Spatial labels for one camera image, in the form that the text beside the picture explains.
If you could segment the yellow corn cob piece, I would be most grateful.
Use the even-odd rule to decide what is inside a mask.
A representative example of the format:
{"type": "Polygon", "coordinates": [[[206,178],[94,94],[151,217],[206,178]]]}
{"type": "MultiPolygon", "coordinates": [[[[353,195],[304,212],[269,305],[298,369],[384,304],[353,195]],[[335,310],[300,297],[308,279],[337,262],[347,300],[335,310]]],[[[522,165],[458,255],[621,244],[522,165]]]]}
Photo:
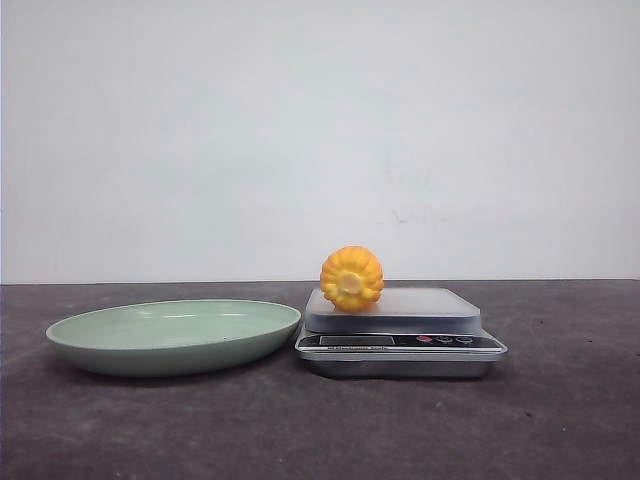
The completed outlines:
{"type": "Polygon", "coordinates": [[[382,265],[376,255],[363,246],[342,247],[322,264],[320,290],[338,311],[363,311],[380,299],[383,289],[382,265]]]}

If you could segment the light green oval plate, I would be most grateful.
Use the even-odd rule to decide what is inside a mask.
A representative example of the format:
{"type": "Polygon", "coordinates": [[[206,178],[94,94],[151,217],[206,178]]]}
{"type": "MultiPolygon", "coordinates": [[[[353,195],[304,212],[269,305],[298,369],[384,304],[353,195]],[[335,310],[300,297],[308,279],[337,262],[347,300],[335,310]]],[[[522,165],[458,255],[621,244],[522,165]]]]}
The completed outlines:
{"type": "Polygon", "coordinates": [[[266,301],[158,301],[77,314],[51,325],[46,337],[82,370],[167,377],[258,360],[284,345],[301,318],[293,307],[266,301]]]}

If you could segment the silver digital kitchen scale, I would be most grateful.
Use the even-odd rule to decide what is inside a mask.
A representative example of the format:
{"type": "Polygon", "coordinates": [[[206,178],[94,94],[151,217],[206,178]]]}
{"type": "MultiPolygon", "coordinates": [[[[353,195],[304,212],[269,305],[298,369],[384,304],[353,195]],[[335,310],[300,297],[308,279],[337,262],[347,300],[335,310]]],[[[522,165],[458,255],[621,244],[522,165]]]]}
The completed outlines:
{"type": "Polygon", "coordinates": [[[484,330],[478,307],[445,288],[386,288],[355,313],[337,310],[316,288],[295,350],[327,377],[478,378],[508,347],[484,330]]]}

